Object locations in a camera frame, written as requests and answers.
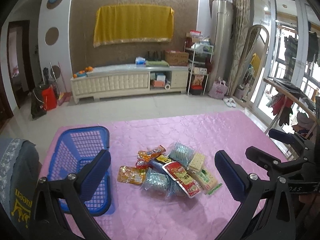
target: white slipper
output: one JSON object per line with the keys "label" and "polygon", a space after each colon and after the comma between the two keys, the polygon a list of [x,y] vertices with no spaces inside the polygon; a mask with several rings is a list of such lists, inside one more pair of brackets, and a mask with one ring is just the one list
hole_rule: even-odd
{"label": "white slipper", "polygon": [[232,107],[236,108],[237,105],[233,98],[229,98],[229,103],[231,104]]}
{"label": "white slipper", "polygon": [[223,102],[225,102],[227,106],[232,107],[229,100],[230,100],[230,98],[223,98]]}

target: cracker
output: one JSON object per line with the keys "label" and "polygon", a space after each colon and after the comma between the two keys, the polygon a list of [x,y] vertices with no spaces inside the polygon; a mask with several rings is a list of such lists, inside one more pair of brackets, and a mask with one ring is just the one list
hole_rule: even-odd
{"label": "cracker", "polygon": [[189,164],[189,168],[193,171],[193,172],[199,172],[201,171],[203,162],[204,162],[204,158],[205,155],[201,154],[201,153],[195,153],[195,155],[192,158],[192,161]]}

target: brown wallpaper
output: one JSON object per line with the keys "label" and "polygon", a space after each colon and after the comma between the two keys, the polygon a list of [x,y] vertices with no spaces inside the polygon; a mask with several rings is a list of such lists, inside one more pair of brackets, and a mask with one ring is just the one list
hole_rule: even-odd
{"label": "brown wallpaper", "polygon": [[[97,10],[112,4],[159,4],[171,6],[174,14],[174,34],[170,43],[126,43],[93,47],[93,32]],[[70,53],[73,72],[86,66],[134,63],[147,51],[183,50],[186,32],[196,29],[198,0],[72,0],[70,12]]]}

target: metal bolt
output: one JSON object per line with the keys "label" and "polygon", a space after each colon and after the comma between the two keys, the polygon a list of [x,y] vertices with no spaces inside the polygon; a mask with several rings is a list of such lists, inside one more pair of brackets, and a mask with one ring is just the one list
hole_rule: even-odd
{"label": "metal bolt", "polygon": [[46,182],[47,181],[47,178],[46,177],[41,177],[40,179],[39,179],[39,183],[44,183],[44,182]]}
{"label": "metal bolt", "polygon": [[75,178],[76,178],[76,174],[75,173],[70,173],[68,175],[68,179],[70,179],[70,180],[74,180]]}
{"label": "metal bolt", "polygon": [[286,180],[284,177],[280,177],[280,178],[279,178],[279,181],[280,181],[282,184],[284,184],[284,183],[287,182],[287,180]]}
{"label": "metal bolt", "polygon": [[255,174],[255,173],[251,173],[251,174],[249,175],[249,178],[252,179],[252,180],[257,180],[257,179],[258,179],[258,175]]}

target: tile floor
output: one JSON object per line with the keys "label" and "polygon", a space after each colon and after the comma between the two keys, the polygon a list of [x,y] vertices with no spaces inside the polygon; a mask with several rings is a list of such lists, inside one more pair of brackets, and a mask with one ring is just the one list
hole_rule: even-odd
{"label": "tile floor", "polygon": [[34,144],[43,162],[57,129],[75,124],[96,124],[99,122],[130,121],[181,115],[203,114],[241,110],[261,129],[266,126],[247,109],[230,108],[222,100],[207,96],[166,94],[127,98],[109,98],[94,102],[91,98],[70,102],[48,111],[46,115],[33,120],[30,114],[31,100],[14,111],[14,117],[4,127],[1,135],[24,138]]}

